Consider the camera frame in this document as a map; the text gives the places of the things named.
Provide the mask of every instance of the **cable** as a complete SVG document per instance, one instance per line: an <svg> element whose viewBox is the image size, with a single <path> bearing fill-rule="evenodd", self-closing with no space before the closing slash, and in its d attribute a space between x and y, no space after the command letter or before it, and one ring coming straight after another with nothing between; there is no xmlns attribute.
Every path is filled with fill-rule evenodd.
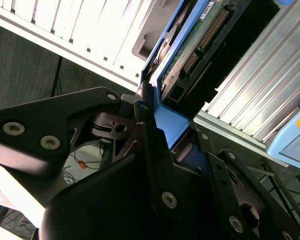
<svg viewBox="0 0 300 240"><path fill-rule="evenodd" d="M63 172L63 177L64 177L64 178L67 178L66 181L68 181L69 184L75 184L76 182L79 181L78 179L74 178L74 176L71 175L71 174L70 174L69 172L67 172L67 171L64 171L64 172Z"/></svg>
<svg viewBox="0 0 300 240"><path fill-rule="evenodd" d="M89 167L86 162L84 161L80 161L77 157L76 157L76 151L73 152L73 155L71 155L71 157L74 158L74 160L78 163L78 164L83 164L86 168L88 169L92 169L92 170L99 170L99 167L98 168L93 168L93 167Z"/></svg>

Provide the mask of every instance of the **screw head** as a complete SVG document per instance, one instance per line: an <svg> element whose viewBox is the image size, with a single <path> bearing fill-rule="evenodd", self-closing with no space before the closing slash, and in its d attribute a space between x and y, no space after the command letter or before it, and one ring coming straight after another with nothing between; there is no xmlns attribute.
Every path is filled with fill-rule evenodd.
<svg viewBox="0 0 300 240"><path fill-rule="evenodd" d="M234 230L236 230L238 233L242 234L244 232L244 226L236 216L230 216L229 222Z"/></svg>
<svg viewBox="0 0 300 240"><path fill-rule="evenodd" d="M26 130L25 126L16 121L10 121L3 125L2 130L9 135L18 136Z"/></svg>
<svg viewBox="0 0 300 240"><path fill-rule="evenodd" d="M143 108L143 109L145 109L145 110L148 110L149 108L146 106L146 105L144 105L144 104L141 104L141 107Z"/></svg>
<svg viewBox="0 0 300 240"><path fill-rule="evenodd" d="M208 139L209 139L208 136L205 135L205 134L203 134L203 133L201 133L201 137L202 137L204 140L208 140Z"/></svg>
<svg viewBox="0 0 300 240"><path fill-rule="evenodd" d="M236 156L232 152L228 152L228 155L231 159L236 159Z"/></svg>
<svg viewBox="0 0 300 240"><path fill-rule="evenodd" d="M40 145L46 150L56 150L60 147L60 140L51 135L44 136L40 139Z"/></svg>
<svg viewBox="0 0 300 240"><path fill-rule="evenodd" d="M170 209L175 209L177 206L176 197L169 191L164 191L162 193L162 201L163 203Z"/></svg>
<svg viewBox="0 0 300 240"><path fill-rule="evenodd" d="M110 98L111 100L116 100L116 98L117 98L115 95L113 95L111 93L108 93L107 97Z"/></svg>
<svg viewBox="0 0 300 240"><path fill-rule="evenodd" d="M293 240L293 238L290 236L290 234L287 233L286 231L282 231L282 235L284 236L284 238L286 240Z"/></svg>

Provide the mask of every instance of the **black metal bracket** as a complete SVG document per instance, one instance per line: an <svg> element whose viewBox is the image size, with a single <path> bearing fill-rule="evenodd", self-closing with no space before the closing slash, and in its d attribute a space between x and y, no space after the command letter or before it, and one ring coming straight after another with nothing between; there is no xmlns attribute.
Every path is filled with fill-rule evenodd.
<svg viewBox="0 0 300 240"><path fill-rule="evenodd" d="M70 152L114 140L112 162L144 160L153 209L179 219L183 200L175 186L166 137L156 127L152 86L141 85L133 103L97 87L0 110L0 165L37 177L58 174Z"/></svg>
<svg viewBox="0 0 300 240"><path fill-rule="evenodd" d="M229 217L235 217L242 229L237 239L293 239L300 236L300 227L270 196L248 168L230 150L223 150L218 157L210 138L191 127L175 146L176 162L199 172L212 189L220 224L228 233L235 227Z"/></svg>

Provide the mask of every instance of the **mounting hole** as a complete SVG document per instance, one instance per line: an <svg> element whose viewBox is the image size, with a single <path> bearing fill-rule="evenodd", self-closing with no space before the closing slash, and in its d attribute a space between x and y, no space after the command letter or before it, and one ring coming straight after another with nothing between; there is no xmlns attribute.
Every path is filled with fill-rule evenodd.
<svg viewBox="0 0 300 240"><path fill-rule="evenodd" d="M18 136L26 130L25 126L16 121L10 121L3 125L2 130L9 135Z"/></svg>
<svg viewBox="0 0 300 240"><path fill-rule="evenodd" d="M115 128L115 131L120 134L120 133L123 133L127 130L127 127L125 125L118 125L116 128Z"/></svg>
<svg viewBox="0 0 300 240"><path fill-rule="evenodd" d="M227 182L225 180L220 180L223 186L227 186Z"/></svg>
<svg viewBox="0 0 300 240"><path fill-rule="evenodd" d="M40 139L40 145L46 150L56 150L60 147L60 140L51 135L44 136Z"/></svg>
<svg viewBox="0 0 300 240"><path fill-rule="evenodd" d="M240 205L240 210L242 212L246 224L248 224L248 226L251 229L254 229L259 225L259 214L250 202L242 203Z"/></svg>
<svg viewBox="0 0 300 240"><path fill-rule="evenodd" d="M116 100L116 99L117 99L116 96L113 95L113 94L111 94L111 93L108 93L107 96L108 96L108 98L110 98L111 100Z"/></svg>

